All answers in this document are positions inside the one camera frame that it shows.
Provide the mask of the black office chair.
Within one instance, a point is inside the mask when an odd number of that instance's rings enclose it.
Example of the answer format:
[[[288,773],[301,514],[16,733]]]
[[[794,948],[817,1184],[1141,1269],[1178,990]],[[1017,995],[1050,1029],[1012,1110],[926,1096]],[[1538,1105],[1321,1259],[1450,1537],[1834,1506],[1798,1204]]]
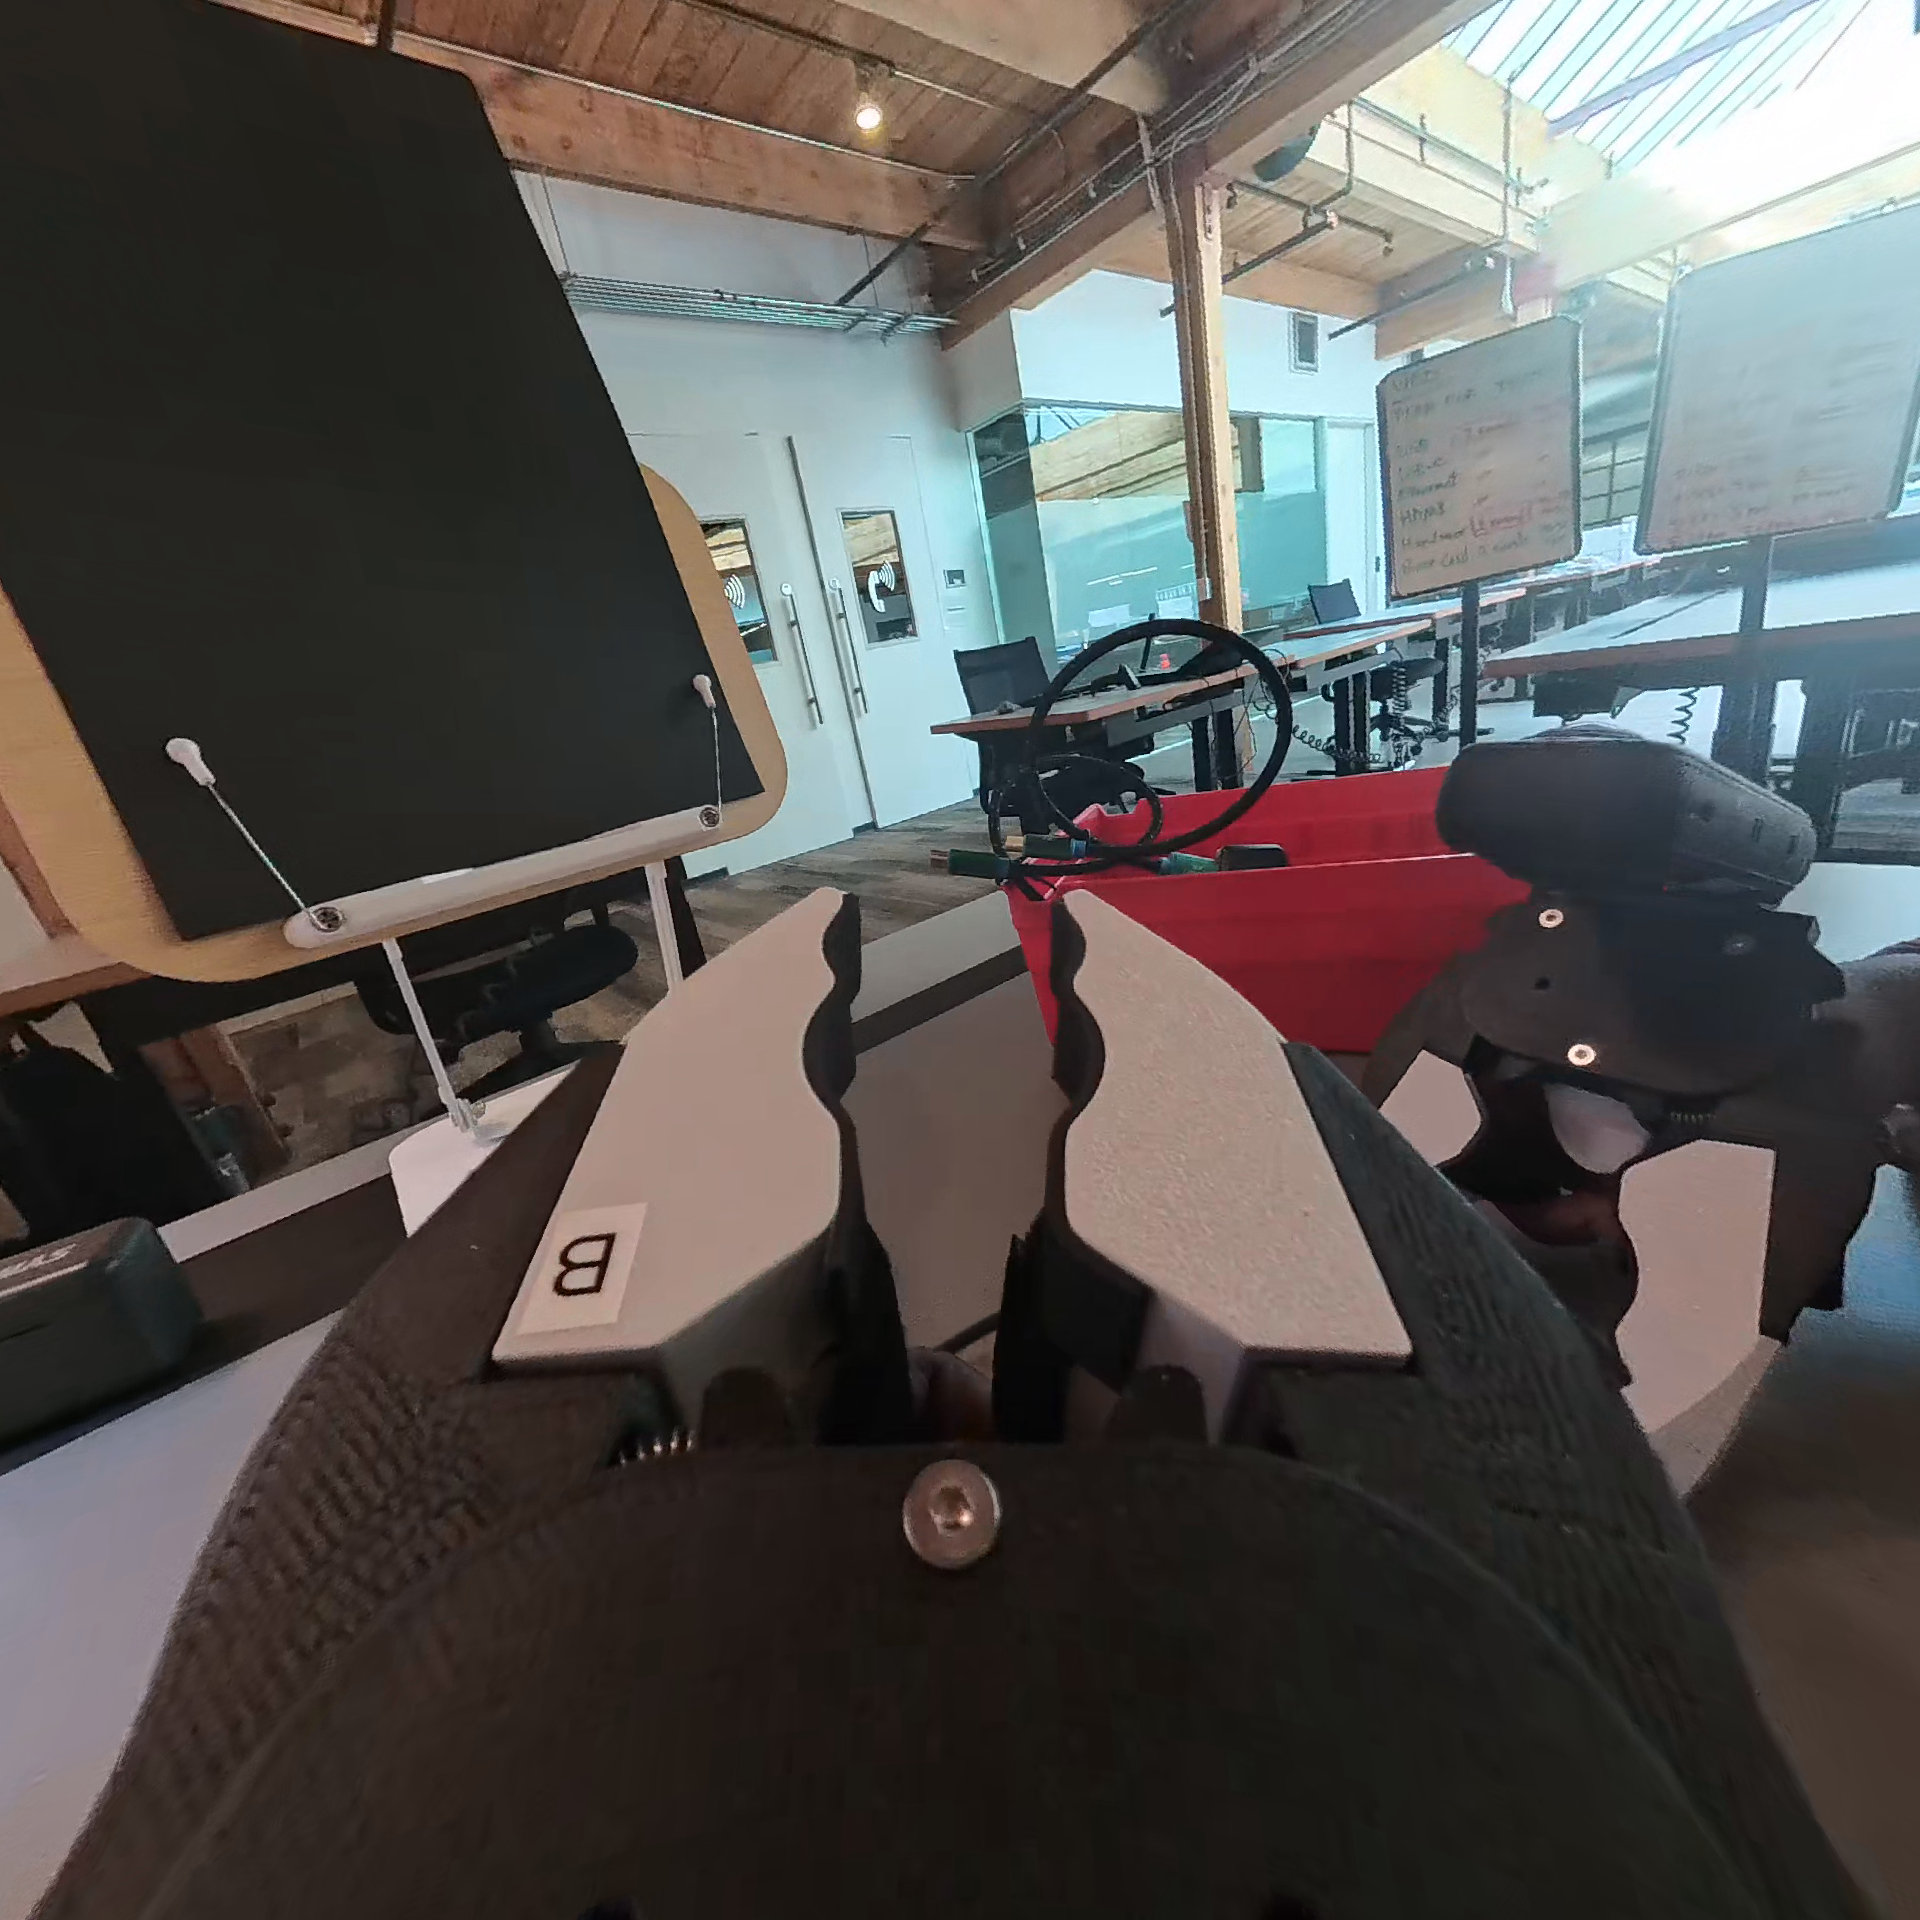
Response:
[[[609,916],[528,941],[491,962],[417,984],[428,1048],[446,1068],[476,1044],[515,1035],[520,1051],[465,1089],[467,1097],[502,1096],[565,1069],[589,1043],[562,1043],[554,1020],[630,973],[636,940]]]
[[[956,650],[952,662],[966,697],[971,718],[1027,710],[1050,685],[1050,661],[1038,635],[1002,641],[997,644]],[[1002,738],[966,733],[976,748],[976,801],[987,818],[997,811]]]

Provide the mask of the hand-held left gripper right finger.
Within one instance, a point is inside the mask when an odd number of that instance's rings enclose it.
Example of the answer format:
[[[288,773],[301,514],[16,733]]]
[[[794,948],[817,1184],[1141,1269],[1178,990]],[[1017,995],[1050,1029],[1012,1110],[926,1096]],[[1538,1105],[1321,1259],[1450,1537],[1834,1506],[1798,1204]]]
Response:
[[[1097,894],[1050,910],[1040,1214],[1002,1294],[1002,1438],[1058,1442],[1168,1378],[1209,1442],[1281,1366],[1401,1373],[1413,1344],[1307,1078],[1325,1062]]]

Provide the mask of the red plastic bin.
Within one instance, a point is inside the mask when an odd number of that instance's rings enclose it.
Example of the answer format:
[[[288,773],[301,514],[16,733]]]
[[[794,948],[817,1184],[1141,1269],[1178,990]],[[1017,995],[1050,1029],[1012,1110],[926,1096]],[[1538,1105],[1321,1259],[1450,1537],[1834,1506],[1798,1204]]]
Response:
[[[1085,891],[1226,979],[1284,1037],[1329,1054],[1369,1054],[1419,990],[1457,955],[1484,945],[1491,916],[1528,884],[1436,830],[1444,768],[1277,782],[1228,833],[1194,843],[1277,846],[1286,867],[1209,876],[1070,872],[1005,883],[1048,1030],[1050,906]]]

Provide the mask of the wooden post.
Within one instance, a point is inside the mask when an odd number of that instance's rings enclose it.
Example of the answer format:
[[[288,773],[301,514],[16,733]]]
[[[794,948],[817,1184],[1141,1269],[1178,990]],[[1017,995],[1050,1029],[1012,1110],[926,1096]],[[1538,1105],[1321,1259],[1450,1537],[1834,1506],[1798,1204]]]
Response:
[[[1168,240],[1170,316],[1181,380],[1186,521],[1198,616],[1238,630],[1243,616],[1237,524],[1237,434],[1222,314],[1226,190],[1201,152],[1158,170]]]

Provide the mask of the whiteboard on stand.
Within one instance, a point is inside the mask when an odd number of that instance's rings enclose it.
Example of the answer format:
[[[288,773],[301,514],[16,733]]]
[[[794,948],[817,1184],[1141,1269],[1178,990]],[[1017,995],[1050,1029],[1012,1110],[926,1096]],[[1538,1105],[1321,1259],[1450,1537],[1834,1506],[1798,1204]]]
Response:
[[[1571,562],[1579,516],[1581,328],[1547,317],[1428,355],[1376,387],[1393,601],[1461,593],[1457,745],[1478,737],[1484,587]]]
[[[1766,771],[1778,672],[1760,665],[1778,537],[1881,521],[1905,492],[1917,392],[1917,206],[1718,258],[1664,312],[1637,514],[1644,557],[1745,553],[1715,756]]]

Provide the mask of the person's right hand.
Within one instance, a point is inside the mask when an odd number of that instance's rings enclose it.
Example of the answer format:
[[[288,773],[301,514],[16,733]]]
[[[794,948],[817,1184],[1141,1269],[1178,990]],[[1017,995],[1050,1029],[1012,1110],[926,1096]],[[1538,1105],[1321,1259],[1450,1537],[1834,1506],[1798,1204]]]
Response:
[[[1813,1102],[1872,1124],[1886,1163],[1917,1179],[1917,941],[1840,966],[1843,995],[1814,1008]]]

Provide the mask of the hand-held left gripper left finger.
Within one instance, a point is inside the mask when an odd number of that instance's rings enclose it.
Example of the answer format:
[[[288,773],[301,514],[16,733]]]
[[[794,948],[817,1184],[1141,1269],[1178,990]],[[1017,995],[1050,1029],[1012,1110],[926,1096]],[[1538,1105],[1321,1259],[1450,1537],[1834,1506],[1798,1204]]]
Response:
[[[731,1372],[828,1444],[909,1436],[896,1280],[846,1100],[859,902],[824,888],[669,990],[617,1068],[491,1363],[636,1372],[693,1427]]]

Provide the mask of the wooden office desk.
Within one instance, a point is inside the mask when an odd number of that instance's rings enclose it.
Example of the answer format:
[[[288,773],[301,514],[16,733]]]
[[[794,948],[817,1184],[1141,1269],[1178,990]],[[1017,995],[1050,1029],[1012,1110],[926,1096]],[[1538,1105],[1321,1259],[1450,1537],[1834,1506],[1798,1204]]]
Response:
[[[1274,662],[1276,674],[1292,700],[1297,688],[1325,690],[1353,676],[1366,676],[1379,665],[1390,665],[1388,653],[1404,641],[1432,641],[1441,612],[1418,612],[1361,625],[1313,628],[1313,630],[1260,630],[1243,637]],[[1237,723],[1262,692],[1260,672],[1233,650],[1189,627],[1201,621],[1153,619],[1136,628],[1112,635],[1121,650],[1090,661],[1085,650],[1065,662],[1057,678],[1065,685],[1051,697],[1045,713],[1045,742],[1038,755],[1092,760],[1100,763],[1136,763],[1155,749],[1162,733],[1184,730],[1192,742],[1192,785],[1198,790],[1251,785],[1258,773],[1252,749],[1242,748]],[[934,725],[934,737],[966,733],[998,737],[998,795],[1017,794],[1019,765],[1025,763],[1025,738],[1033,707],[1027,710],[985,718],[961,718]]]

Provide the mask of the black board on white stand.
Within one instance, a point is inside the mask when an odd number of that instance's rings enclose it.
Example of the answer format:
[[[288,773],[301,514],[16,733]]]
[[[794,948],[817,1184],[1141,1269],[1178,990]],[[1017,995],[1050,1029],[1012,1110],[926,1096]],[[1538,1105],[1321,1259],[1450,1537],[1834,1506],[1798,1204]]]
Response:
[[[5,5],[5,842],[171,1118],[222,1025],[609,914],[786,755],[477,88]]]

